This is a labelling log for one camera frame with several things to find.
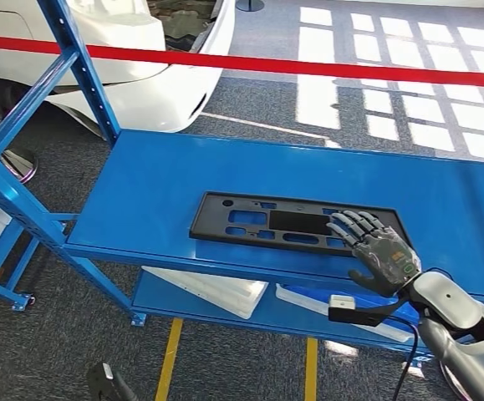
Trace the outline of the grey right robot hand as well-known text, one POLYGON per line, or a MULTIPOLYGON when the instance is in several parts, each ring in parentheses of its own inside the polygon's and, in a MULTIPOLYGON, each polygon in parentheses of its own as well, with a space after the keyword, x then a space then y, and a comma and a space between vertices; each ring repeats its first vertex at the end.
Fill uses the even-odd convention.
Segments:
POLYGON ((370 273, 348 272, 353 282, 382 297, 393 297, 422 273, 419 256, 391 226, 367 211, 332 213, 327 224, 370 273))

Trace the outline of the dark left robot hand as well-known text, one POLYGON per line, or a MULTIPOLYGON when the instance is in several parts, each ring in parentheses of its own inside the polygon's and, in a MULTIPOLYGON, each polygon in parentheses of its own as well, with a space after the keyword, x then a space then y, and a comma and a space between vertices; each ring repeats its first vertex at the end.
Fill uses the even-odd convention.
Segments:
POLYGON ((118 371, 113 371, 108 363, 96 363, 87 372, 86 380, 91 400, 139 400, 118 371))

